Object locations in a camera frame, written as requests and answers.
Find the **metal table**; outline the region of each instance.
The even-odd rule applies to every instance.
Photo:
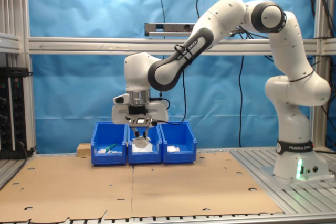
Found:
[[[110,224],[110,223],[336,223],[336,182],[321,182],[280,189],[263,171],[274,166],[276,151],[272,147],[204,149],[198,152],[230,152],[252,175],[256,182],[283,210],[282,214],[223,215],[223,216],[178,216],[131,218],[118,220],[66,220],[64,224]],[[52,154],[37,156],[75,156],[76,154]],[[330,167],[336,165],[336,155],[320,153]],[[13,174],[22,160],[0,161],[0,185]]]

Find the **black control box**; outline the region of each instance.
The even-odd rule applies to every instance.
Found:
[[[0,159],[25,158],[34,152],[27,149],[23,87],[26,76],[26,69],[0,68]]]

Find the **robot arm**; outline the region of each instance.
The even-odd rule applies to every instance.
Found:
[[[265,86],[279,118],[279,155],[274,174],[287,180],[328,178],[326,162],[312,151],[309,120],[298,106],[325,104],[330,86],[309,65],[295,15],[284,12],[272,1],[220,0],[202,15],[190,38],[183,45],[176,45],[175,53],[167,59],[159,60],[146,52],[126,57],[126,93],[113,99],[113,122],[129,124],[139,136],[137,127],[147,129],[168,121],[167,104],[151,100],[150,87],[159,91],[172,89],[193,60],[237,26],[268,33],[274,63],[285,73],[270,78]]]

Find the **green object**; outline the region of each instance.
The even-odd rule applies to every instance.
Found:
[[[302,167],[302,158],[299,159],[298,161],[298,169],[296,172],[296,179],[300,179],[301,177],[301,167]]]
[[[117,146],[117,144],[112,144],[110,147],[106,148],[106,153],[109,152],[110,150],[112,150],[113,148],[115,148]]]

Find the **blue bin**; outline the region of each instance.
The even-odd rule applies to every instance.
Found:
[[[91,162],[93,165],[124,165],[126,164],[127,128],[123,124],[97,122],[91,140]],[[112,151],[120,153],[98,153],[112,144],[117,144]]]
[[[134,130],[128,125],[128,163],[130,164],[156,164],[162,162],[162,139],[159,127],[148,129],[148,136],[153,145],[153,152],[132,152],[132,140],[135,138]],[[144,128],[138,128],[142,135]]]
[[[197,140],[188,122],[180,125],[160,124],[159,128],[163,140],[163,163],[188,164],[196,161]],[[178,147],[180,151],[169,152],[168,146]]]

